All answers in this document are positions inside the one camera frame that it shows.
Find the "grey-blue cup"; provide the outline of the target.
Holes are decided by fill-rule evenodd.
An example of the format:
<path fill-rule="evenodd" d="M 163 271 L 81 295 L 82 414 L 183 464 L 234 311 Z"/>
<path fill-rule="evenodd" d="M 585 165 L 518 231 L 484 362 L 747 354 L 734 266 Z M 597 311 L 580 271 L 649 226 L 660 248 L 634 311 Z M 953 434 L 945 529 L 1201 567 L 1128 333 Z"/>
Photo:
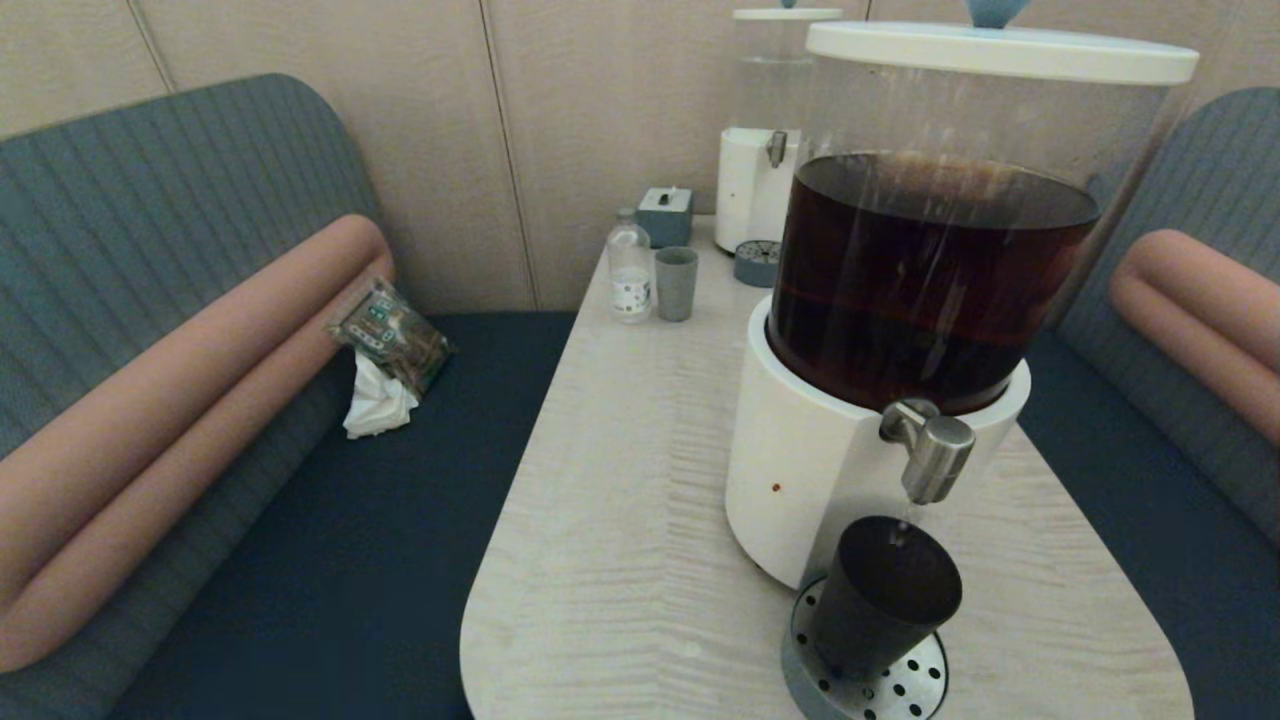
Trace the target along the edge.
<path fill-rule="evenodd" d="M 655 254 L 658 314 L 664 322 L 686 322 L 694 310 L 699 256 L 690 247 L 666 247 Z"/>

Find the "large white tea dispenser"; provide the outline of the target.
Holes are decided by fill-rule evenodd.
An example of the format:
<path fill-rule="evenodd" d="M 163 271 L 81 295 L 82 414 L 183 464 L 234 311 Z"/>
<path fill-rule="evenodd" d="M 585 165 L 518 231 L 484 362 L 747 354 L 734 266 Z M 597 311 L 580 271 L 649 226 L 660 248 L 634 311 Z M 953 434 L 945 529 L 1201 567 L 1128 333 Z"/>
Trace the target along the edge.
<path fill-rule="evenodd" d="M 782 258 L 748 323 L 724 509 L 783 585 L 905 509 L 882 413 L 927 398 L 980 477 L 1030 395 L 1025 355 L 1190 47 L 1027 27 L 822 22 Z"/>

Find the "teal right bench sofa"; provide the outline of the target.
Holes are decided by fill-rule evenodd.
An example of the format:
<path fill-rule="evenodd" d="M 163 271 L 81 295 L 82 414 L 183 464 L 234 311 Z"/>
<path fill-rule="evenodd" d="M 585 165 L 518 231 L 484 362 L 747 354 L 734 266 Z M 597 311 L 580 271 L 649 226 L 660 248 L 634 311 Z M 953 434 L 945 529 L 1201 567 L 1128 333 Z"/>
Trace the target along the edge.
<path fill-rule="evenodd" d="M 1172 132 L 1065 318 L 1033 342 L 1021 415 L 1170 639 L 1196 720 L 1280 720 L 1280 448 L 1110 302 L 1153 231 L 1279 284 L 1243 309 L 1280 360 L 1280 87 L 1224 95 Z"/>

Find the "black cup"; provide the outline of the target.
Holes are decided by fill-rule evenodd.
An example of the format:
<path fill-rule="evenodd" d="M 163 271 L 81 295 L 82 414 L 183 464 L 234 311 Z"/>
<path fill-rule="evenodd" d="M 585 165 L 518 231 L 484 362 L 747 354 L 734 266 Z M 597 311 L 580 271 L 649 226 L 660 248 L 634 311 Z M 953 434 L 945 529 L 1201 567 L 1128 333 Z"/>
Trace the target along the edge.
<path fill-rule="evenodd" d="M 840 678 L 882 673 L 947 623 L 963 579 L 945 547 L 897 518 L 867 516 L 842 532 L 809 633 Z"/>

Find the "pink bolster cushion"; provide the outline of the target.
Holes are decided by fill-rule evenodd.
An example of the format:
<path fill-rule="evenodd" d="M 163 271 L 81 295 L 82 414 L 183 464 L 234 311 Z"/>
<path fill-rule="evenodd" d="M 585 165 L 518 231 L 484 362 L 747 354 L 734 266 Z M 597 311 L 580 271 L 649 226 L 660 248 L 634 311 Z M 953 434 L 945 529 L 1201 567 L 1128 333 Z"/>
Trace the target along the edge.
<path fill-rule="evenodd" d="M 47 657 L 115 594 L 236 456 L 306 384 L 255 372 L 143 469 L 0 614 L 0 673 Z"/>
<path fill-rule="evenodd" d="M 1271 445 L 1280 446 L 1280 374 L 1230 341 L 1176 310 L 1153 290 L 1112 278 L 1112 305 L 1121 318 Z"/>
<path fill-rule="evenodd" d="M 1153 290 L 1280 374 L 1280 284 L 1175 229 L 1135 241 L 1116 282 Z"/>
<path fill-rule="evenodd" d="M 328 314 L 394 266 L 366 217 L 346 215 L 215 300 L 0 460 L 0 614 L 90 520 L 214 405 L 266 373 L 307 384 L 337 354 Z"/>

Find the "blue napkin box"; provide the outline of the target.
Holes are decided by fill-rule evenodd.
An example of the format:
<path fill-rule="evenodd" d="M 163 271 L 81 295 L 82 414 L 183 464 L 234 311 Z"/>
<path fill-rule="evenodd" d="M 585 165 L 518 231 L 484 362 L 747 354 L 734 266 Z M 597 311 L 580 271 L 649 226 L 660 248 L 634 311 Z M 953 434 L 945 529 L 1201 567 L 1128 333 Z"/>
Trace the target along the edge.
<path fill-rule="evenodd" d="M 681 187 L 650 187 L 636 209 L 639 225 L 653 249 L 686 247 L 692 233 L 694 192 Z"/>

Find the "white crumpled tissue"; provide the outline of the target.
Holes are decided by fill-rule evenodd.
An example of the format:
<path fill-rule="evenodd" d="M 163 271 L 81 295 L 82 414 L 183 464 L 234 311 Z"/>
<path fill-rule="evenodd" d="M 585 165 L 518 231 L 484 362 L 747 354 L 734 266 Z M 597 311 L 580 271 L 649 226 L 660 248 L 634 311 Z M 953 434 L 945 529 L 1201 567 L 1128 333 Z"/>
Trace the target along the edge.
<path fill-rule="evenodd" d="M 387 374 L 370 357 L 355 354 L 355 383 L 343 419 L 347 439 L 379 436 L 407 425 L 420 400 L 402 380 Z"/>

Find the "teal bench sofa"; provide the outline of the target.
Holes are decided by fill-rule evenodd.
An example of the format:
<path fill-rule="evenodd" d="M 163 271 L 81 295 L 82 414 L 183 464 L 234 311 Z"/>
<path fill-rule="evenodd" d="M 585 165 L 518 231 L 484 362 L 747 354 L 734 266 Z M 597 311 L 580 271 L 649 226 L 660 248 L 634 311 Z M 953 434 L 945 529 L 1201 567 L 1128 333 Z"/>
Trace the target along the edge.
<path fill-rule="evenodd" d="M 1280 87 L 1224 95 L 1172 132 L 1065 318 L 1033 342 L 1021 415 L 1170 639 L 1196 720 L 1280 720 L 1280 448 L 1110 302 L 1153 231 L 1279 284 L 1243 309 L 1280 360 Z"/>
<path fill-rule="evenodd" d="M 0 140 L 0 459 L 346 215 L 388 242 L 355 141 L 289 76 Z M 393 269 L 347 293 L 371 275 Z M 326 332 L 332 360 L 88 623 L 0 673 L 0 720 L 472 720 L 466 598 L 573 315 L 438 324 L 463 352 L 413 425 L 364 441 Z"/>

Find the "teal left bench sofa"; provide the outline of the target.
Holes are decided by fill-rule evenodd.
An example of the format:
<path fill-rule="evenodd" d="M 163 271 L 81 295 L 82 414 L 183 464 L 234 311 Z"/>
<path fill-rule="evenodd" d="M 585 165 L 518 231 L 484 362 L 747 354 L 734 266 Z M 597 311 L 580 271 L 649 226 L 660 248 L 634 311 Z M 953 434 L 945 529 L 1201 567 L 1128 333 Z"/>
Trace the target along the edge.
<path fill-rule="evenodd" d="M 346 215 L 388 242 L 355 141 L 289 76 L 0 140 L 0 459 Z M 393 269 L 347 293 L 371 275 Z M 364 441 L 326 332 L 332 360 L 88 623 L 0 673 L 0 720 L 472 720 L 466 598 L 573 315 L 438 324 L 463 352 L 413 425 Z"/>

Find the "metal dispenser tap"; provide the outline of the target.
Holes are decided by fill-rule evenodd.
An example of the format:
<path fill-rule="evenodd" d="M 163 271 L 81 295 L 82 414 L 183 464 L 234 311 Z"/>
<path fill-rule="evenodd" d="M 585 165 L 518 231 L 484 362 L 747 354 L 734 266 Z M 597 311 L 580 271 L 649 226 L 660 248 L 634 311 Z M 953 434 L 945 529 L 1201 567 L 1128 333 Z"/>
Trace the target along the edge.
<path fill-rule="evenodd" d="M 943 501 L 975 447 L 977 433 L 927 398 L 902 398 L 882 413 L 879 437 L 906 448 L 901 484 L 919 506 Z"/>

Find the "small blue drip tray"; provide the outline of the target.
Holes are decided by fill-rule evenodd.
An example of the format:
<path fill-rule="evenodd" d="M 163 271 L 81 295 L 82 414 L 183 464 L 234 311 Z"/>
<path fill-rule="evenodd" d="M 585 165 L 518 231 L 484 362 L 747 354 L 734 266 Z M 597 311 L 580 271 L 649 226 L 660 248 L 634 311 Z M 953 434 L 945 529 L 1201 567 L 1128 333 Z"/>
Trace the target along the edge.
<path fill-rule="evenodd" d="M 749 240 L 741 242 L 733 254 L 733 278 L 755 288 L 773 288 L 782 258 L 782 242 Z"/>

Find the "green snack packet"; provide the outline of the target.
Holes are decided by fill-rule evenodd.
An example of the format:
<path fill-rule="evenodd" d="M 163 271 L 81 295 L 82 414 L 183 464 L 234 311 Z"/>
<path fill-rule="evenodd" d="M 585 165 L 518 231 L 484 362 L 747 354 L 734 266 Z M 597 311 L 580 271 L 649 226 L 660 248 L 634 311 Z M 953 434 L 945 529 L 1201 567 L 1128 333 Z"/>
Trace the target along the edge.
<path fill-rule="evenodd" d="M 421 400 L 458 347 L 416 311 L 384 277 L 371 275 L 347 293 L 325 324 L 339 345 Z"/>

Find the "clear plastic bottle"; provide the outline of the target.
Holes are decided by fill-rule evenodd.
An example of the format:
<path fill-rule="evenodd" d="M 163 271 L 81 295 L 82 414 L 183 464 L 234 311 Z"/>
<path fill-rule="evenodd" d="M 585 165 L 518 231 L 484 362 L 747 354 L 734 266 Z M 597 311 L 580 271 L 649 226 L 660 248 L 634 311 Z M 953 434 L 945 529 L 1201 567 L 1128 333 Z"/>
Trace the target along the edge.
<path fill-rule="evenodd" d="M 632 208 L 616 213 L 616 224 L 605 238 L 605 255 L 613 318 L 623 324 L 648 320 L 653 307 L 652 240 Z"/>

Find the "small white water dispenser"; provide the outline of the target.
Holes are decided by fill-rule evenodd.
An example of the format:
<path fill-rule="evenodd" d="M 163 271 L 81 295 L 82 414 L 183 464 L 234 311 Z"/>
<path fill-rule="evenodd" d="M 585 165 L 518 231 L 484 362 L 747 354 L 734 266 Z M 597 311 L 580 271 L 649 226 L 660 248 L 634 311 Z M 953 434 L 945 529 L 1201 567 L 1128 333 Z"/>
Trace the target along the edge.
<path fill-rule="evenodd" d="M 732 14 L 732 102 L 719 136 L 716 200 L 716 242 L 727 252 L 782 238 L 813 67 L 808 31 L 842 18 L 838 8 L 800 8 L 795 0 Z"/>

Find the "large blue perforated drip tray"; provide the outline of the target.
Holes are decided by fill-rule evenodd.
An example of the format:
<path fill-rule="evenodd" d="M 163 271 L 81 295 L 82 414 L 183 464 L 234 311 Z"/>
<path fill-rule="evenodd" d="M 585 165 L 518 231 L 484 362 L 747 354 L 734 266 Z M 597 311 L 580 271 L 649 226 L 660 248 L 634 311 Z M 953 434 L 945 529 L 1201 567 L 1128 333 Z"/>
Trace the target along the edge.
<path fill-rule="evenodd" d="M 937 632 L 874 676 L 836 676 L 812 629 L 826 579 L 800 591 L 781 646 L 785 687 L 806 720 L 931 720 L 948 692 L 948 659 Z"/>

